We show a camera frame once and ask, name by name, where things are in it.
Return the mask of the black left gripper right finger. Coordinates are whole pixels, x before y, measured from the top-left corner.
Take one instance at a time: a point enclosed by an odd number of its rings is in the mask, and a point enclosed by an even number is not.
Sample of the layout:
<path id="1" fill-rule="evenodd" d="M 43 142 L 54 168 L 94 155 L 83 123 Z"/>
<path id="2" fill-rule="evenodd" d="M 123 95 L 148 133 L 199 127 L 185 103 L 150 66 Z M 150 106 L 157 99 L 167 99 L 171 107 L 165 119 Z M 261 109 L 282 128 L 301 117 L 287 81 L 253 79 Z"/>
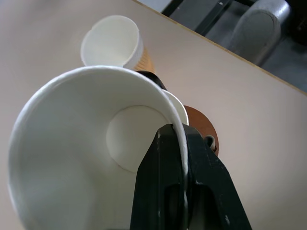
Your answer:
<path id="1" fill-rule="evenodd" d="M 230 174 L 206 139 L 184 126 L 188 144 L 189 230 L 252 230 Z"/>

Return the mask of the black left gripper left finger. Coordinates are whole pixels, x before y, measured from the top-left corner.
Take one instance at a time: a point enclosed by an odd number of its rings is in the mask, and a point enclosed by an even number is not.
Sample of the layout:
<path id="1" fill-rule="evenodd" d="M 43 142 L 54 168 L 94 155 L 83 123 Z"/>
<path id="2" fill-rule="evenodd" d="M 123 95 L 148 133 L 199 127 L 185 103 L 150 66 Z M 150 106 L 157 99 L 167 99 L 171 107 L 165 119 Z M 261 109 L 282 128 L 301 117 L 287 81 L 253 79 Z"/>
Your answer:
<path id="1" fill-rule="evenodd" d="M 184 210 L 178 138 L 164 125 L 137 170 L 130 230 L 183 230 Z"/>

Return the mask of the large white paper cup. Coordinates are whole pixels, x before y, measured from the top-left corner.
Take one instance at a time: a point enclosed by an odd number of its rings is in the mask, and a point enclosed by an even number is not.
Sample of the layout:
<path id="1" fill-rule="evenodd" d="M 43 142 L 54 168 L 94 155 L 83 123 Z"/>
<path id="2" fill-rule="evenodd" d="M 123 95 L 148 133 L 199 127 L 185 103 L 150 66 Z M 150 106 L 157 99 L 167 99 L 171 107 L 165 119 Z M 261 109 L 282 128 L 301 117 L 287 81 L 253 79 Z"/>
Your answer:
<path id="1" fill-rule="evenodd" d="M 171 125 L 187 180 L 183 123 L 152 72 L 82 67 L 55 77 L 20 112 L 9 193 L 25 230 L 128 230 L 137 170 Z"/>

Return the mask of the dark-sided white paper cup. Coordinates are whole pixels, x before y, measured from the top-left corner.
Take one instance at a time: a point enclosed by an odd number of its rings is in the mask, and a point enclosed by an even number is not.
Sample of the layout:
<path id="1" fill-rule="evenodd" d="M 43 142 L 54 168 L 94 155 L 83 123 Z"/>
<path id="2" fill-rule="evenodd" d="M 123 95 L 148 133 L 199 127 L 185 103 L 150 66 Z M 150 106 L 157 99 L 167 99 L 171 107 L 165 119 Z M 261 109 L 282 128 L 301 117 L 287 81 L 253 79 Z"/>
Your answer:
<path id="1" fill-rule="evenodd" d="M 153 81 L 155 84 L 157 84 L 164 91 L 164 93 L 168 96 L 169 100 L 171 101 L 171 103 L 175 107 L 175 109 L 176 109 L 176 111 L 177 111 L 177 113 L 180 117 L 181 122 L 185 125 L 189 125 L 189 117 L 188 117 L 188 113 L 187 113 L 184 105 L 174 94 L 170 93 L 166 89 L 165 85 L 162 83 L 160 78 L 157 75 L 155 75 L 154 73 L 149 72 L 149 71 L 138 70 L 137 72 L 142 74 L 143 76 L 147 77 L 151 81 Z"/>

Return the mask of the brown ribbed paper cup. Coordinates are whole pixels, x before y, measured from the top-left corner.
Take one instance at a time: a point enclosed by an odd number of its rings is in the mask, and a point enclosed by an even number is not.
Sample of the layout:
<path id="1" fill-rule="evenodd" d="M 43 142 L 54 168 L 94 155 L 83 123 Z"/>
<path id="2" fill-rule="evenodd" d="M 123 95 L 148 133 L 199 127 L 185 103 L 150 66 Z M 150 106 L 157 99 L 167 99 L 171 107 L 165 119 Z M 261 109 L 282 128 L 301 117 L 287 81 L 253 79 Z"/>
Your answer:
<path id="1" fill-rule="evenodd" d="M 107 65 L 155 72 L 137 24 L 121 15 L 98 21 L 85 35 L 80 54 L 85 66 Z"/>

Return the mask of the black metal frame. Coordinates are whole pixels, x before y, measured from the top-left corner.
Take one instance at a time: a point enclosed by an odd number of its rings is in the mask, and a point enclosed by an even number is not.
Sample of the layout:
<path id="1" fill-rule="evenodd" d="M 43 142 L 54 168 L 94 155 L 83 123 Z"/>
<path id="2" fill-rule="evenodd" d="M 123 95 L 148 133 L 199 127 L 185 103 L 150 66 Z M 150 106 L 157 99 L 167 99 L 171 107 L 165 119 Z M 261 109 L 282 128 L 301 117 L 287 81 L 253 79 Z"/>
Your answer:
<path id="1" fill-rule="evenodd" d="M 252 6 L 257 0 L 171 0 L 162 14 L 206 36 L 232 2 Z"/>

